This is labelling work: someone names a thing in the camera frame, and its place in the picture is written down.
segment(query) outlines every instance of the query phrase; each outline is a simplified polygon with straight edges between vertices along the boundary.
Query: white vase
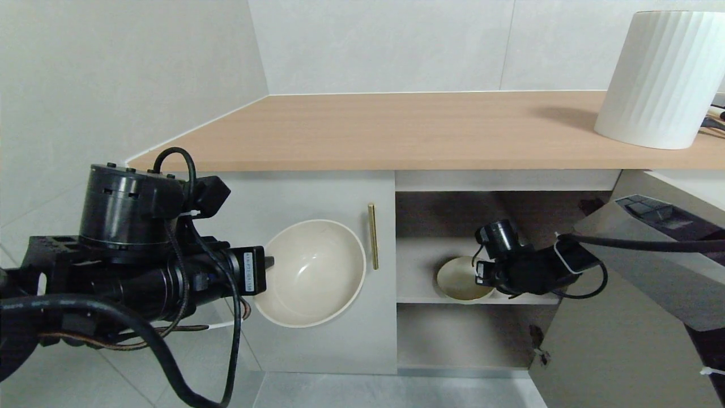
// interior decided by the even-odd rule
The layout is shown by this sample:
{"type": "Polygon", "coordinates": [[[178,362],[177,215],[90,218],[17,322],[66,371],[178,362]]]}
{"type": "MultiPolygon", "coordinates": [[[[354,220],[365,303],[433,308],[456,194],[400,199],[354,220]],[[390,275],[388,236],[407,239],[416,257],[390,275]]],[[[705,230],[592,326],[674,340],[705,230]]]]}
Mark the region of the white vase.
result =
{"type": "Polygon", "coordinates": [[[725,13],[638,12],[594,130],[639,146],[686,149],[724,76],[725,13]]]}

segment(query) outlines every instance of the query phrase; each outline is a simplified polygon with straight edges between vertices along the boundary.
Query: gray cabinet door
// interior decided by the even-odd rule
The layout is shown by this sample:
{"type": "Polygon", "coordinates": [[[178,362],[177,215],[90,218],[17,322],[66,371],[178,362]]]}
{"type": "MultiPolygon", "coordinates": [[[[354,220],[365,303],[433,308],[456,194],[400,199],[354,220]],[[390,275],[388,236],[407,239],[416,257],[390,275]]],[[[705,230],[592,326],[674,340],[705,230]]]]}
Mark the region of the gray cabinet door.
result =
{"type": "Polygon", "coordinates": [[[394,374],[397,327],[393,172],[262,172],[220,176],[232,193],[218,215],[199,221],[202,234],[216,235],[234,246],[266,245],[292,224],[331,219],[355,232],[368,258],[360,294],[330,322],[292,329],[269,322],[256,309],[252,312],[242,330],[260,368],[282,372],[394,374]],[[368,203],[376,205],[378,270],[373,270],[372,265],[368,203]]]}
{"type": "MultiPolygon", "coordinates": [[[[725,226],[725,208],[685,190],[661,174],[624,171],[613,197],[655,197],[725,226]]],[[[599,279],[591,270],[571,292],[599,279]]],[[[599,296],[562,301],[541,348],[548,364],[536,358],[529,373],[549,407],[721,406],[684,325],[616,271],[599,296]]]]}

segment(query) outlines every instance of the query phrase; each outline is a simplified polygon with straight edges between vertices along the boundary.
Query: door handle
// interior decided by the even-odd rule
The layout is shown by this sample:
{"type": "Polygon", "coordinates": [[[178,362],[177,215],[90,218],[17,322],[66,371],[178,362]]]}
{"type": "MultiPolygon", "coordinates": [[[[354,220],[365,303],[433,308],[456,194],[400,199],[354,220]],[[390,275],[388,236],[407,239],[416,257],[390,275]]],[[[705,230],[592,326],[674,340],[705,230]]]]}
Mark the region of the door handle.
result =
{"type": "Polygon", "coordinates": [[[368,222],[370,223],[370,246],[373,252],[373,269],[380,268],[380,259],[378,258],[378,227],[375,221],[375,204],[368,204],[368,222]]]}

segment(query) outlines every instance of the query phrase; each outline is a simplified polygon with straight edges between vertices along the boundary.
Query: cabinet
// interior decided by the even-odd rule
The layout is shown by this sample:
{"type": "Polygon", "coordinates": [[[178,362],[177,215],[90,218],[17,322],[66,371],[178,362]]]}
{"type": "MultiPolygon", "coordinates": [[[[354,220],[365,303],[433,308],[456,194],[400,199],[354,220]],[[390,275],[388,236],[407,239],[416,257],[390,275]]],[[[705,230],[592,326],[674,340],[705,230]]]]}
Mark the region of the cabinet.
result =
{"type": "MultiPolygon", "coordinates": [[[[624,171],[613,196],[656,197],[725,226],[725,206],[686,189],[656,172],[624,171]]],[[[598,279],[585,274],[572,290],[598,279]]],[[[562,301],[541,349],[548,364],[536,360],[529,374],[549,407],[721,407],[684,325],[616,271],[599,296],[562,301]]]]}
{"type": "Polygon", "coordinates": [[[260,368],[395,374],[393,172],[260,172],[220,176],[232,194],[218,215],[198,222],[202,234],[213,234],[238,246],[266,245],[292,224],[331,219],[355,232],[368,259],[365,283],[357,299],[330,322],[292,329],[269,322],[256,310],[252,312],[242,331],[260,368]],[[379,253],[377,270],[373,270],[371,262],[368,203],[376,205],[378,246],[384,248],[379,253]]]}
{"type": "MultiPolygon", "coordinates": [[[[447,259],[472,256],[473,231],[510,218],[536,248],[572,230],[582,200],[642,194],[725,225],[711,197],[651,171],[259,172],[222,174],[232,195],[205,234],[264,245],[307,219],[333,219],[360,237],[370,260],[368,203],[377,207],[380,269],[368,263],[357,300],[341,316],[307,329],[279,327],[253,313],[246,341],[261,370],[401,375],[531,376],[551,407],[671,406],[717,395],[683,325],[611,271],[601,295],[516,299],[495,293],[461,305],[435,287],[447,259]],[[529,326],[545,333],[543,365],[529,326]]],[[[570,287],[589,292],[599,272],[570,287]]]]}

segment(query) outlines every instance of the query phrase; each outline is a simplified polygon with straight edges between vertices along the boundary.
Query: white bowl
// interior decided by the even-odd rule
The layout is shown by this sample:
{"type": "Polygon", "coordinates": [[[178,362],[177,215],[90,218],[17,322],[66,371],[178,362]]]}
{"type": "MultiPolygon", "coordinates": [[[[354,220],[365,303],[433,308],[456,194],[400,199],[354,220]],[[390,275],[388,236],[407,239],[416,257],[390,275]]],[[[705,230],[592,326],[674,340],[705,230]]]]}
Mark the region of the white bowl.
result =
{"type": "Polygon", "coordinates": [[[451,259],[436,275],[436,283],[447,297],[461,302],[474,303],[490,296],[493,287],[476,285],[476,267],[471,266],[470,256],[451,259]]]}
{"type": "Polygon", "coordinates": [[[357,297],[365,280],[365,251],[339,222],[303,221],[277,234],[265,248],[274,266],[257,310],[284,327],[311,327],[333,319],[357,297]]]}

